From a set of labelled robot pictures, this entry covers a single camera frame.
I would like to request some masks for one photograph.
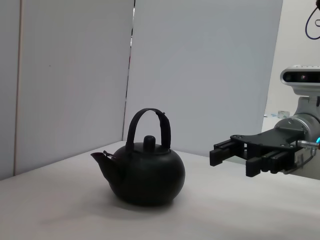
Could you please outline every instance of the teapot body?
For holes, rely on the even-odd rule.
[[[143,143],[135,143],[140,149]],[[171,202],[185,182],[185,167],[179,155],[171,149],[158,154],[133,151],[122,147],[114,153],[121,168],[123,180],[111,184],[112,191],[122,200],[143,206],[163,205]]]

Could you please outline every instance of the teapot spout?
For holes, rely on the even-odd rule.
[[[91,156],[99,164],[104,178],[110,184],[116,186],[122,183],[123,177],[121,175],[120,166],[116,161],[108,158],[102,152],[92,153]]]

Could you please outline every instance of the cast iron teapot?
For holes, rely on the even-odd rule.
[[[154,136],[146,136],[143,143],[134,143],[138,121],[149,110],[160,120],[161,145],[156,144]],[[181,158],[170,145],[171,128],[165,113],[145,108],[133,117],[125,146],[113,155],[104,151],[91,156],[120,199],[141,206],[164,205],[179,194],[186,175]]]

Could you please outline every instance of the teapot lid knob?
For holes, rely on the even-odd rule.
[[[154,136],[145,136],[143,139],[143,151],[153,153],[156,148],[156,138]]]

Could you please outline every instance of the white wall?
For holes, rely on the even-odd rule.
[[[166,112],[172,148],[207,156],[233,134],[261,131],[281,0],[137,0],[125,115]],[[159,120],[141,119],[136,141]]]
[[[134,7],[23,2],[17,174],[122,139]]]
[[[0,180],[14,174],[20,0],[0,1]]]
[[[274,61],[269,85],[265,112],[289,111],[293,115],[297,109],[299,97],[291,87],[280,82],[281,72],[293,65],[319,65],[320,40],[310,40],[305,34],[308,17],[316,8],[316,0],[283,0],[279,33],[277,37]],[[320,36],[320,28],[315,20],[320,19],[317,10],[309,23],[309,34]]]

